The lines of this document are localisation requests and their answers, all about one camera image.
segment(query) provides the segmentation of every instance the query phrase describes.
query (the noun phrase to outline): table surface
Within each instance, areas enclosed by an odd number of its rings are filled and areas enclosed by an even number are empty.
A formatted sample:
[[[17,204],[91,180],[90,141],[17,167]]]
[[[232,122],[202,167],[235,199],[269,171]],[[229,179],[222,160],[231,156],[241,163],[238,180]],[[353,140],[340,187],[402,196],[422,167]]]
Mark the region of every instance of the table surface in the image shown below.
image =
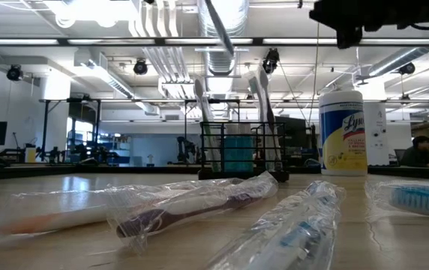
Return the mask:
[[[160,185],[195,180],[196,175],[54,175],[0,180],[0,215],[10,194],[58,190],[97,190],[110,185]],[[331,269],[429,269],[429,217],[410,214],[367,219],[366,179],[291,175],[276,196],[247,208],[169,229],[148,238],[148,250],[136,256],[107,223],[37,235],[0,236],[0,269],[202,269],[224,245],[285,197],[314,180],[347,191],[342,205]]]

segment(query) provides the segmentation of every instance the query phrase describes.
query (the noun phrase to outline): black wire rack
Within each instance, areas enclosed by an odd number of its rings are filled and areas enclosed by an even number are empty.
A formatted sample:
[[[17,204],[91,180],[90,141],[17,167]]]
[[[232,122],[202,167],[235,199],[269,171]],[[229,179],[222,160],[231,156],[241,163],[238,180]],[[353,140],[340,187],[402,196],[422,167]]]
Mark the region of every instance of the black wire rack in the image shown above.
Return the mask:
[[[273,143],[271,147],[267,146],[268,140],[273,140],[275,137],[278,139],[285,140],[285,123],[268,123],[262,121],[233,121],[233,122],[225,122],[225,121],[203,121],[201,124],[201,171],[199,172],[200,179],[219,179],[219,178],[230,178],[230,177],[238,177],[238,178],[249,178],[255,175],[258,175],[266,170],[267,163],[273,163],[276,168],[275,172],[270,172],[279,182],[285,182],[289,175],[287,172],[282,170],[283,166],[287,164],[287,160],[284,159],[286,157],[286,147],[284,145],[280,145]],[[246,124],[250,125],[249,133],[237,133],[237,134],[228,134],[227,133],[227,125],[233,124]],[[270,125],[279,131],[280,134],[283,135],[274,135],[271,132]],[[207,134],[205,128],[209,127],[211,130],[210,134]],[[207,146],[206,140],[209,137],[214,137],[216,146]],[[252,146],[236,146],[231,147],[226,144],[226,140],[229,137],[250,137],[252,138]],[[206,156],[207,151],[218,149],[220,152],[219,160],[208,160]],[[275,160],[269,160],[266,157],[267,150],[278,149],[280,151],[280,157]],[[227,150],[252,150],[250,159],[241,159],[241,160],[229,160],[226,159]],[[213,172],[212,164],[218,163],[220,167],[220,172]],[[226,165],[230,166],[243,166],[246,163],[253,164],[252,171],[227,171]]]

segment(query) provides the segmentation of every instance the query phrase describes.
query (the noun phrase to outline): person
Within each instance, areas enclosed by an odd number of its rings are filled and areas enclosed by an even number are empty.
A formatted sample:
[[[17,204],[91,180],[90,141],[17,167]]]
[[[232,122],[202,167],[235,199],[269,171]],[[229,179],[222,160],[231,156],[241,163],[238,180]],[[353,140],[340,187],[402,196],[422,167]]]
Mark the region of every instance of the person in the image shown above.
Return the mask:
[[[429,167],[429,138],[417,136],[401,158],[402,166]]]

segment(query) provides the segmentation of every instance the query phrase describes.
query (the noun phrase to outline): disinfecting wipes canister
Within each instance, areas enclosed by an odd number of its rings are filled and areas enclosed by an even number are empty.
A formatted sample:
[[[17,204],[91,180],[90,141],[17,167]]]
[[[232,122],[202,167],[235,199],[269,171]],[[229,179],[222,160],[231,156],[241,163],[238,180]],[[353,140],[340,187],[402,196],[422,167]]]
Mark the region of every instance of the disinfecting wipes canister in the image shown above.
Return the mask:
[[[363,176],[368,172],[363,96],[334,91],[319,99],[322,174]]]

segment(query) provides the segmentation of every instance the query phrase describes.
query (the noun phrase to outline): blue toothbrush bristles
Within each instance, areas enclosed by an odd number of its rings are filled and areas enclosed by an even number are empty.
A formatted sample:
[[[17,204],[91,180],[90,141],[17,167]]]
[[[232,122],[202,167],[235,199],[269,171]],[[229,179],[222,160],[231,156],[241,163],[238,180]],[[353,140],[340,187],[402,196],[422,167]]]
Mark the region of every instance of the blue toothbrush bristles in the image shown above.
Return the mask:
[[[395,187],[389,201],[391,206],[408,212],[429,215],[429,187]]]

